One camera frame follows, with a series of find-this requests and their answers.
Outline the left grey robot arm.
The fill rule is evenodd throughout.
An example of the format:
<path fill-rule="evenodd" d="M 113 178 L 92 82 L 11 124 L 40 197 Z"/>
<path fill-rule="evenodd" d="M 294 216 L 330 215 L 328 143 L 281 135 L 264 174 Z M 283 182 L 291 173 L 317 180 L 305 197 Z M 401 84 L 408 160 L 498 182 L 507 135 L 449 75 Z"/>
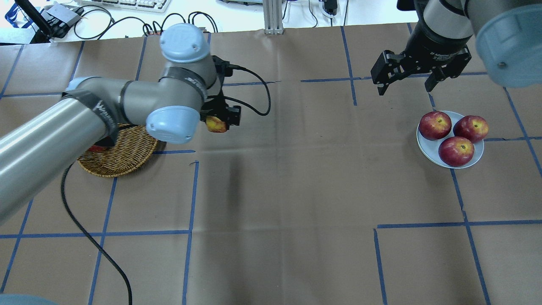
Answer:
<path fill-rule="evenodd" d="M 159 81 L 77 78 L 58 103 L 1 138 L 2 223 L 89 147 L 116 143 L 119 124 L 141 125 L 172 144 L 195 137 L 205 103 L 222 89 L 224 60 L 192 24 L 169 27 L 159 44 L 166 60 Z"/>

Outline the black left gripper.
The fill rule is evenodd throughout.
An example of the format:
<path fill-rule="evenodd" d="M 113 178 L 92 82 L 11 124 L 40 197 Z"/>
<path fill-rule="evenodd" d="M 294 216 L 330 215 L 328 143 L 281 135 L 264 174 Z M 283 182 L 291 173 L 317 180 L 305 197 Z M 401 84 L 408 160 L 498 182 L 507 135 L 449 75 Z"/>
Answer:
<path fill-rule="evenodd" d="M 241 106 L 229 106 L 227 104 L 222 89 L 224 79 L 232 77 L 234 65 L 216 55 L 213 55 L 212 59 L 217 73 L 217 81 L 209 89 L 207 100 L 201 107 L 201 121 L 205 123 L 206 116 L 216 116 L 227 122 L 227 130 L 229 130 L 231 126 L 238 127 L 240 125 L 242 112 Z"/>

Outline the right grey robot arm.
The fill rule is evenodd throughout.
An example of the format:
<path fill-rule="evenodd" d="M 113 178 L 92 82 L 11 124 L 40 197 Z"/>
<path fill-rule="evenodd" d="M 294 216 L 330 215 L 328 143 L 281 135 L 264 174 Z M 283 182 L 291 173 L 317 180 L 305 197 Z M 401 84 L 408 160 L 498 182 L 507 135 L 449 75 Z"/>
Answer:
<path fill-rule="evenodd" d="M 468 41 L 490 79 L 503 87 L 522 88 L 542 79 L 540 0 L 399 0 L 400 11 L 415 11 L 418 23 L 405 50 L 384 50 L 371 69 L 378 94 L 411 75 L 428 74 L 427 92 L 447 78 L 457 78 L 472 59 Z"/>

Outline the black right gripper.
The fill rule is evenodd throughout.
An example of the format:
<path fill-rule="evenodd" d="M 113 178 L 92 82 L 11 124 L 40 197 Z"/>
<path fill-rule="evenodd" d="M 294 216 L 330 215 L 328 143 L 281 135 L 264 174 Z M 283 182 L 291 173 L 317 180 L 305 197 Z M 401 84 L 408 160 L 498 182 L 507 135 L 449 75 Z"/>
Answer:
<path fill-rule="evenodd" d="M 425 23 L 418 23 L 405 50 L 401 53 L 383 50 L 371 68 L 378 94 L 385 95 L 389 85 L 412 75 L 429 75 L 424 83 L 428 93 L 439 82 L 457 78 L 472 59 L 467 46 L 471 37 L 453 39 L 436 33 Z"/>

